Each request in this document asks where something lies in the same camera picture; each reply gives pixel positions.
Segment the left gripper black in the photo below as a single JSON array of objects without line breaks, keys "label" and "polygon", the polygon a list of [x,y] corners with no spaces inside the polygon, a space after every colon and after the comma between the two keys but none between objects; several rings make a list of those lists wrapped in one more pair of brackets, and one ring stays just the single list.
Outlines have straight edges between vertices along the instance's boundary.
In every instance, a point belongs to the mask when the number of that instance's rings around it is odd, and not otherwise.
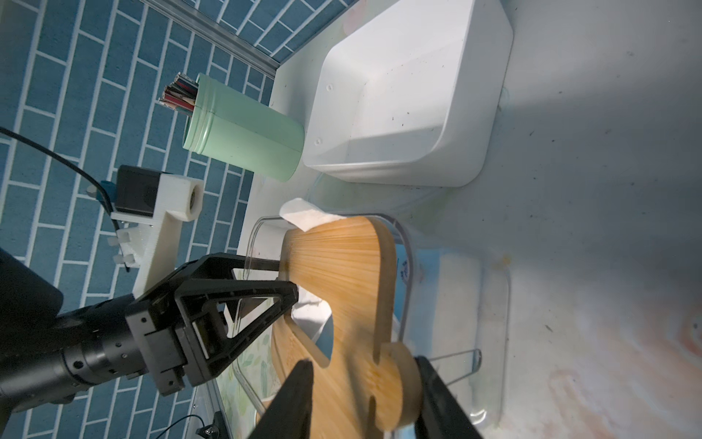
[{"label": "left gripper black", "polygon": [[[1,409],[69,404],[80,391],[148,374],[162,395],[213,380],[298,302],[281,280],[235,279],[234,269],[278,272],[278,260],[208,254],[185,263],[175,298],[121,296],[63,314],[61,296],[1,297]],[[181,348],[177,345],[175,326]],[[186,355],[184,371],[183,351]]]}]

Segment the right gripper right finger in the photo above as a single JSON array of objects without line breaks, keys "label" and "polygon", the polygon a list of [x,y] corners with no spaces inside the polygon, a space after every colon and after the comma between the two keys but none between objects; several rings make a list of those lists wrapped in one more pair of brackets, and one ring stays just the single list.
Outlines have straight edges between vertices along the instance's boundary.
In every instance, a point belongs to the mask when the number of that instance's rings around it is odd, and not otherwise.
[{"label": "right gripper right finger", "polygon": [[420,439],[482,439],[457,400],[425,357],[415,358],[422,380],[422,407],[414,424]]}]

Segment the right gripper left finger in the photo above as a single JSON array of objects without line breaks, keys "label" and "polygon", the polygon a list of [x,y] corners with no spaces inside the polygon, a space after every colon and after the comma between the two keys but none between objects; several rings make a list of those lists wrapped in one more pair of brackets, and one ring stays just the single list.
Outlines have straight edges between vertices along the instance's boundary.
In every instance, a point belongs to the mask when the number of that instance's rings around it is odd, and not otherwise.
[{"label": "right gripper left finger", "polygon": [[296,363],[249,439],[307,439],[311,434],[314,366]]}]

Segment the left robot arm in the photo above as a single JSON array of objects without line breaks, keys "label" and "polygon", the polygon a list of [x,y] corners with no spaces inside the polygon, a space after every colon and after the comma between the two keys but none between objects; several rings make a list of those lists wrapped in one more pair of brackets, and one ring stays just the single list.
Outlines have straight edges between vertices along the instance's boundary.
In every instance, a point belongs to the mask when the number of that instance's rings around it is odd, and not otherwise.
[{"label": "left robot arm", "polygon": [[283,280],[239,280],[246,259],[210,254],[140,297],[63,312],[60,290],[1,256],[1,412],[68,404],[91,387],[149,375],[160,394],[221,375],[298,300]]}]

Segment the bamboo lid with slot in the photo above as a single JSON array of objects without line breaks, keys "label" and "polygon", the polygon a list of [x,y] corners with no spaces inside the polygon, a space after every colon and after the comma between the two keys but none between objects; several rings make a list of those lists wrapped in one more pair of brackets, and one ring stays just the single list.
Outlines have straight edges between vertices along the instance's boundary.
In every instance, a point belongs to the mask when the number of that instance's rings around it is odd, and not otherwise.
[{"label": "bamboo lid with slot", "polygon": [[380,438],[413,424],[422,380],[409,349],[392,336],[397,254],[379,219],[350,217],[289,230],[281,276],[329,304],[333,352],[325,356],[286,314],[272,327],[279,376],[300,360],[314,367],[311,437]]}]

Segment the clear plastic tissue box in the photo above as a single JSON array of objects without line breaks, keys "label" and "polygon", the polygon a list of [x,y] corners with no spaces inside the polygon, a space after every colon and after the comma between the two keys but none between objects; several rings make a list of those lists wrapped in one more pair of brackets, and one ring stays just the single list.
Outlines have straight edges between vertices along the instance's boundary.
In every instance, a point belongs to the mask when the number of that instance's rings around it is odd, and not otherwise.
[{"label": "clear plastic tissue box", "polygon": [[[392,341],[406,346],[414,359],[422,356],[431,362],[473,426],[484,434],[502,413],[509,301],[505,267],[476,252],[427,238],[387,214],[340,214],[330,222],[358,216],[382,221],[394,239]],[[243,271],[246,279],[289,281],[281,276],[283,238],[289,230],[300,229],[280,217],[256,222],[246,256],[278,260],[280,269]],[[300,300],[286,314],[330,356],[334,342],[331,308],[299,288]],[[274,365],[272,327],[278,320],[231,367],[257,415],[264,415],[291,372],[281,377]],[[385,435],[417,438],[415,422]]]}]

